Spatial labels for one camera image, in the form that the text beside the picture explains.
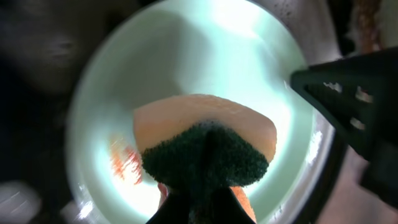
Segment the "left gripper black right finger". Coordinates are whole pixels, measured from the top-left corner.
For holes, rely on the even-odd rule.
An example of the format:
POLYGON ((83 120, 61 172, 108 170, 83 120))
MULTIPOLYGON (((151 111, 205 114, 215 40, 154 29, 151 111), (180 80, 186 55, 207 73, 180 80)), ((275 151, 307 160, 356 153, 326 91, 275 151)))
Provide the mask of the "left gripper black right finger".
POLYGON ((198 207, 199 223, 255 224, 256 216, 242 187, 215 190, 198 207))

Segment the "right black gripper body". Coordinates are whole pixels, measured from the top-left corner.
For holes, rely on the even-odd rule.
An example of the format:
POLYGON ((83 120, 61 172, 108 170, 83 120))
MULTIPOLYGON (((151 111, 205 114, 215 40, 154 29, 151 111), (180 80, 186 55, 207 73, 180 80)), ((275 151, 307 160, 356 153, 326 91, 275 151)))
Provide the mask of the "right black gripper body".
POLYGON ((364 155, 369 164, 360 185, 397 208, 397 141, 365 135, 364 155))

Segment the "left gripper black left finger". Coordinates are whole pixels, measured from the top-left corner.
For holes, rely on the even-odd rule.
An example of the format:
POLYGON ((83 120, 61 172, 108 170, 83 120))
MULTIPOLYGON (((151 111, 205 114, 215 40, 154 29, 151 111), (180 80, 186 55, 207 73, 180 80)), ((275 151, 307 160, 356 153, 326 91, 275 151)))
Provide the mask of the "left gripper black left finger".
POLYGON ((146 224, 190 224, 190 214, 196 205, 190 194, 172 190, 146 224))

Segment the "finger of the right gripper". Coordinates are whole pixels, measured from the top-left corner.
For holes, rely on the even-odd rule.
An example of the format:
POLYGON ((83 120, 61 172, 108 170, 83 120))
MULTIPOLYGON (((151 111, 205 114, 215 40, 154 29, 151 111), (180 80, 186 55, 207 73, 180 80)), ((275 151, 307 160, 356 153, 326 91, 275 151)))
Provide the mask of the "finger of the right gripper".
POLYGON ((291 88, 364 159, 379 141, 397 143, 397 48, 294 72, 291 88))

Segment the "green sponge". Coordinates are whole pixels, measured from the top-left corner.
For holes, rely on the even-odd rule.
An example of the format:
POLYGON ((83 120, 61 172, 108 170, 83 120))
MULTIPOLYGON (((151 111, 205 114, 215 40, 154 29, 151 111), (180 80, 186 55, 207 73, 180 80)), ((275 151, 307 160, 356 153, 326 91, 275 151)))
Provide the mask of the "green sponge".
POLYGON ((173 96, 136 109, 133 130, 143 169, 193 199, 190 223, 212 222, 210 195, 223 187, 254 218, 243 188, 274 158, 277 130, 268 117, 213 95, 173 96))

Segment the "light blue plate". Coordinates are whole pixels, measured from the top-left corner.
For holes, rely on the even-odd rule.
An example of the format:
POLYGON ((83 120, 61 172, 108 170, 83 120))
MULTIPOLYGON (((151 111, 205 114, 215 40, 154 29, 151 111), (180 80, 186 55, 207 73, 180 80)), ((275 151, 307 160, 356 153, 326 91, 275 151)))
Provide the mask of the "light blue plate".
POLYGON ((289 86, 306 67, 285 26, 248 1, 162 1, 119 26, 94 54, 75 92, 67 132, 70 188, 89 223, 145 223, 159 191, 111 175, 109 139, 135 144, 134 109, 171 96, 210 94, 270 118, 276 157, 246 189, 259 223, 292 195, 308 166, 314 109, 289 86))

